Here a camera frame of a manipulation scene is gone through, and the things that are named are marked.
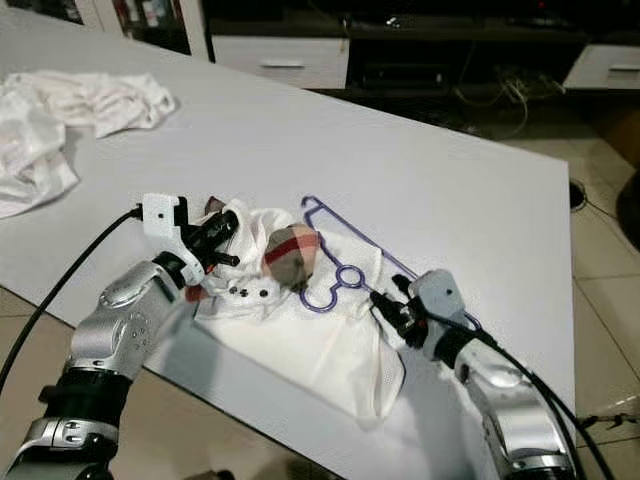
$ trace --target white towel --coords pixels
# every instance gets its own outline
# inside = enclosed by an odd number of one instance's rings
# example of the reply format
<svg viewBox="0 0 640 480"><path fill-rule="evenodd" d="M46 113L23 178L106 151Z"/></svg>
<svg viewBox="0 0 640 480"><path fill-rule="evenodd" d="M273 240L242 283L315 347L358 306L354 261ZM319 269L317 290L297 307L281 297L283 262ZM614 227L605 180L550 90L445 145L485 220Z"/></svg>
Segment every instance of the white towel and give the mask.
<svg viewBox="0 0 640 480"><path fill-rule="evenodd" d="M203 286L216 296L201 302L195 321L207 333L292 383L318 395L372 427L388 415L402 385L404 367L370 315L368 293L338 289L329 313L306 309L297 294L262 277L260 261L269 235L294 219L283 210L250 212L237 200L225 209L236 213L239 229L228 253L238 267L216 267ZM379 249L360 240L321 232L327 247L344 263L360 267L367 283L380 283ZM335 266L318 253L308 299L326 305ZM245 290L246 296L240 295Z"/></svg>
<svg viewBox="0 0 640 480"><path fill-rule="evenodd" d="M28 89L0 85L0 218L52 200L78 182L60 153L64 124Z"/></svg>
<svg viewBox="0 0 640 480"><path fill-rule="evenodd" d="M96 138L153 128L176 108L169 91L151 75L38 71L11 74L5 85L31 89L53 117L72 127L93 126Z"/></svg>

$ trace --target table surface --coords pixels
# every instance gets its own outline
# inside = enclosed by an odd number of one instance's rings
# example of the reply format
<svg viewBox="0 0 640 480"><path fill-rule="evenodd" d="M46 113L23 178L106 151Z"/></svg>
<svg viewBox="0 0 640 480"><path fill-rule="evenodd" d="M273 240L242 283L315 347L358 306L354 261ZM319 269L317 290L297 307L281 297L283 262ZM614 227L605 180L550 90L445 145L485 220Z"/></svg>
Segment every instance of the table surface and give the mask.
<svg viewBox="0 0 640 480"><path fill-rule="evenodd" d="M11 9L0 19L3 76L150 72L180 104L154 131L95 140L90 130L67 130L65 154L81 181L51 204L0 220L2 286L39 303L145 192L185 195L192 215L210 194L299 212L312 193L414 270L451 270L469 311L573 404L563 162L31 13ZM49 311L77 325L106 285L152 254L140 225L125 224ZM373 431L189 321L147 367L339 475L468 478L454 392L418 353L403 361L405 384Z"/></svg>

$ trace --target drawer handle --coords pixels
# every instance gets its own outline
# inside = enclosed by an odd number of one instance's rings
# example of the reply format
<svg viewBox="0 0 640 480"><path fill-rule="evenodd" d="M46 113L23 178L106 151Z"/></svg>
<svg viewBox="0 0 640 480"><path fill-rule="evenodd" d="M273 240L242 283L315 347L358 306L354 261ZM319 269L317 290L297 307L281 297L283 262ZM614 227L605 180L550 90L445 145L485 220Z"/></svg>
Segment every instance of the drawer handle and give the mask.
<svg viewBox="0 0 640 480"><path fill-rule="evenodd" d="M302 60L261 60L260 66L262 68L291 68L302 69L305 67Z"/></svg>
<svg viewBox="0 0 640 480"><path fill-rule="evenodd" d="M637 72L640 73L640 65L617 64L609 67L610 72Z"/></svg>

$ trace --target beige floor tile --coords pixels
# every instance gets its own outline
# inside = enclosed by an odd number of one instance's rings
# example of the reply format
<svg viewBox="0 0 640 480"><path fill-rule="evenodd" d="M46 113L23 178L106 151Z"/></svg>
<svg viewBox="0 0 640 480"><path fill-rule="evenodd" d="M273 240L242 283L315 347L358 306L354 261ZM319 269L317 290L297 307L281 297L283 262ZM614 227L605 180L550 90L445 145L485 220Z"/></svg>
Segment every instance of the beige floor tile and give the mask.
<svg viewBox="0 0 640 480"><path fill-rule="evenodd" d="M116 478L184 478L229 469L237 478L303 479L309 463L211 406L143 372L122 418Z"/></svg>
<svg viewBox="0 0 640 480"><path fill-rule="evenodd" d="M640 259L589 206L571 214L571 253L578 279L640 274Z"/></svg>
<svg viewBox="0 0 640 480"><path fill-rule="evenodd" d="M640 415L640 380L575 282L573 317L577 415ZM640 436L640 425L610 426L597 423L589 432L596 442Z"/></svg>
<svg viewBox="0 0 640 480"><path fill-rule="evenodd" d="M635 173L635 168L622 157L606 157L594 162L598 173L609 183L624 183Z"/></svg>
<svg viewBox="0 0 640 480"><path fill-rule="evenodd" d="M587 164L609 183L626 182L635 171L613 147L599 137L569 141Z"/></svg>
<svg viewBox="0 0 640 480"><path fill-rule="evenodd" d="M27 317L0 318L4 358ZM40 389L55 383L72 330L44 317L25 344L0 405L0 470L10 461L34 418L43 413ZM239 479L307 479L309 462L213 407L144 371L129 393L116 478L180 479L229 468Z"/></svg>
<svg viewBox="0 0 640 480"><path fill-rule="evenodd" d="M541 153L553 158L569 159L578 157L571 143L565 139L549 138L525 138L512 139L501 142L505 145L528 150L530 152Z"/></svg>
<svg viewBox="0 0 640 480"><path fill-rule="evenodd" d="M560 138L564 138L571 142L571 145L578 149L582 154L583 151L579 150L580 142L584 140L600 139L598 134L587 125L582 118L574 116L573 119L568 119L563 125L558 125L556 131Z"/></svg>
<svg viewBox="0 0 640 480"><path fill-rule="evenodd" d="M600 445L600 450L611 468L616 480L637 480L640 476L640 440L625 440L622 442ZM600 480L604 477L598 469L596 461L587 447L580 447L578 454L582 459L585 473L589 480Z"/></svg>
<svg viewBox="0 0 640 480"><path fill-rule="evenodd" d="M640 277L579 280L578 285L639 375Z"/></svg>
<svg viewBox="0 0 640 480"><path fill-rule="evenodd" d="M591 136L569 138L569 142L575 151L583 157L597 158L618 155L611 145L600 138L596 133L593 133L593 131Z"/></svg>
<svg viewBox="0 0 640 480"><path fill-rule="evenodd" d="M616 216L616 199L623 187L624 183L586 185L585 188L589 201L609 213L609 215L603 214L592 206L587 206L586 208L591 209L605 223L607 223L627 250L640 260L640 251L638 251L627 239L618 225L618 221L615 218L611 218L612 216Z"/></svg>
<svg viewBox="0 0 640 480"><path fill-rule="evenodd" d="M4 362L26 320L25 316L0 318L0 361ZM70 338L69 327L44 316L22 348L0 402L0 471L20 446L31 421L44 413L38 395L43 386L57 381Z"/></svg>
<svg viewBox="0 0 640 480"><path fill-rule="evenodd" d="M600 175L593 162L585 157L575 156L565 159L569 163L569 176L581 181L585 185L604 183L605 179Z"/></svg>
<svg viewBox="0 0 640 480"><path fill-rule="evenodd" d="M34 307L13 293L0 288L0 317L31 315Z"/></svg>

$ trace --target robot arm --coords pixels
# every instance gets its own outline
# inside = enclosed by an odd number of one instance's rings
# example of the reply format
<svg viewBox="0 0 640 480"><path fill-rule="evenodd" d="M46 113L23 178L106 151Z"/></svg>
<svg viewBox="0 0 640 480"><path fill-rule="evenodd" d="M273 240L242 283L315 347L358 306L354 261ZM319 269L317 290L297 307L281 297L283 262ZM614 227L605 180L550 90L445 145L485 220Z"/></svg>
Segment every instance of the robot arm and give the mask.
<svg viewBox="0 0 640 480"><path fill-rule="evenodd" d="M429 359L453 369L482 416L485 440L499 477L574 479L568 445L538 389L477 336L429 321L469 323L451 273L435 270L413 283L403 277L394 277L394 281L409 302L399 304L374 292L374 305L409 346L422 348Z"/></svg>
<svg viewBox="0 0 640 480"><path fill-rule="evenodd" d="M234 213L186 223L186 203L165 195L143 202L147 236L163 249L113 282L73 334L71 354L55 386L45 387L44 416L35 420L7 479L110 479L120 414L162 323L185 285L237 257L216 249L238 226Z"/></svg>
<svg viewBox="0 0 640 480"><path fill-rule="evenodd" d="M162 253L112 283L79 325L62 376L40 395L46 412L31 425L7 479L111 479L108 464L129 387L180 290L198 284L218 263L239 262L217 251L238 226L232 212L191 226L183 199L147 195L143 217L145 234ZM574 479L568 446L540 392L476 335L430 321L468 323L451 274L436 270L413 283L394 280L409 302L374 291L374 305L409 346L453 369L482 415L500 477Z"/></svg>

